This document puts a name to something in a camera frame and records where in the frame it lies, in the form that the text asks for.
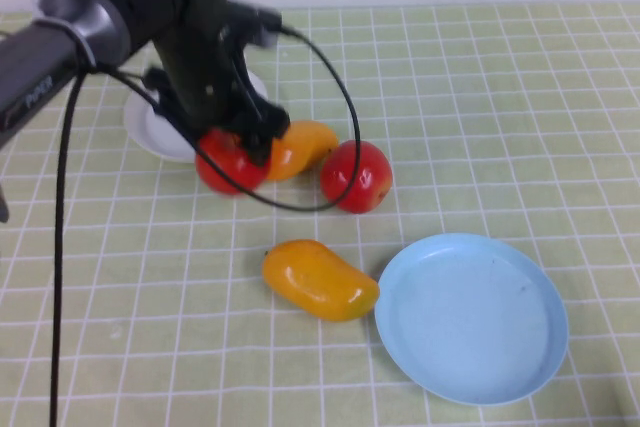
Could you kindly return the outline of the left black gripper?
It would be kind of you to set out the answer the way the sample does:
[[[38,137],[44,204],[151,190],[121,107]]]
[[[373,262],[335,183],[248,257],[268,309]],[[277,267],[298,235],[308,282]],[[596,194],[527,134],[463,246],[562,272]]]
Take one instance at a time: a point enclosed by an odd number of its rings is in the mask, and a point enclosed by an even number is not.
[[[227,22],[228,0],[179,0],[177,18],[154,40],[161,67],[147,69],[143,85],[156,102],[145,122],[158,146],[190,146],[232,117],[231,67],[220,41]],[[289,126],[288,113],[260,96],[242,100],[234,115],[234,133],[259,167]]]

